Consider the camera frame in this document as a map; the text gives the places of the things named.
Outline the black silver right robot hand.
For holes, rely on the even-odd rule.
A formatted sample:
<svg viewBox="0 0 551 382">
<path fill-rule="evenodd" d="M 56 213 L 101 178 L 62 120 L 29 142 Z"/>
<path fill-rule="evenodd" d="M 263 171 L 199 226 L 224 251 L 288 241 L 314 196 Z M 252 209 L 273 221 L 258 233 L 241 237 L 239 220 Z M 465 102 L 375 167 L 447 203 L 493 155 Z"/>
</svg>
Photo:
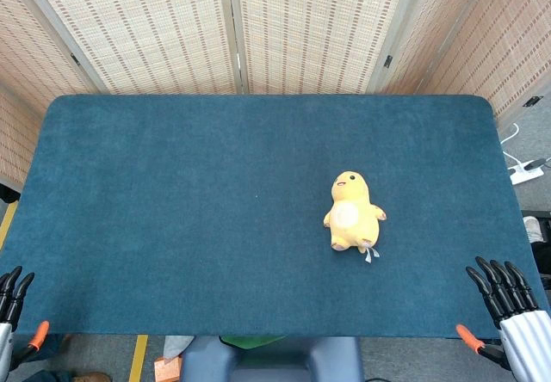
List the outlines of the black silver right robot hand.
<svg viewBox="0 0 551 382">
<path fill-rule="evenodd" d="M 501 264 L 477 256 L 482 269 L 467 266 L 495 325 L 501 345 L 478 339 L 464 325 L 455 330 L 476 354 L 500 365 L 517 381 L 550 380 L 550 316 L 539 307 L 523 272 L 513 263 Z"/>
</svg>

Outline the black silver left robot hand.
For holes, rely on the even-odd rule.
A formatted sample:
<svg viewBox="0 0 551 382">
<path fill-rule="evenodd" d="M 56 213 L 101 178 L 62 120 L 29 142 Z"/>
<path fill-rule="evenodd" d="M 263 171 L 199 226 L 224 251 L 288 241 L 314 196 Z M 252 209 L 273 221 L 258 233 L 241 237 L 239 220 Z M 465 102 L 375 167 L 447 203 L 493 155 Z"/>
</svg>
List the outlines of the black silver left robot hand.
<svg viewBox="0 0 551 382">
<path fill-rule="evenodd" d="M 22 272 L 22 266 L 15 267 L 11 272 L 1 276 L 1 380 L 6 381 L 9 374 L 16 370 L 35 348 L 25 347 L 14 350 L 14 334 L 22 313 L 23 300 L 28 287 L 34 279 L 31 272 L 25 276 L 19 286 L 16 282 Z"/>
</svg>

